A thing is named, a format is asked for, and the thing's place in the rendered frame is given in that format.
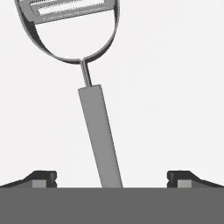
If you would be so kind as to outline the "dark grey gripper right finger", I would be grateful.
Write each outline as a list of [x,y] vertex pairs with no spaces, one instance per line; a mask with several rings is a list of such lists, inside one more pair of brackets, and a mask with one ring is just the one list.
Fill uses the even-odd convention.
[[190,171],[168,171],[167,179],[168,188],[224,188],[224,185],[218,185],[198,178]]

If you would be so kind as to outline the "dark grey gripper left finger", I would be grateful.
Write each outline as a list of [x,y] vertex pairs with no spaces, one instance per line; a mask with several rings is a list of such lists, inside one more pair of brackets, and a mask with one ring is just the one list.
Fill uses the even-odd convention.
[[56,171],[33,171],[27,177],[0,185],[0,188],[56,188]]

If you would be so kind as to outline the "grey metal vegetable peeler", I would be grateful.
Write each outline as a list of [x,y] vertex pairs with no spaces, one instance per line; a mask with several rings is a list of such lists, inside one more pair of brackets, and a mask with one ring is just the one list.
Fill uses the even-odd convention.
[[[113,11],[116,23],[120,18],[119,0],[97,0],[94,3],[90,0],[14,0],[14,2],[24,31],[32,43],[49,56],[53,56],[53,53],[41,41],[37,25],[104,11]],[[88,63],[99,59],[113,41],[114,39],[110,38],[99,51],[82,59],[66,59],[60,56],[56,58],[64,63],[81,67],[85,87],[80,88],[78,92],[103,188],[121,188],[123,182],[102,87],[92,83]]]

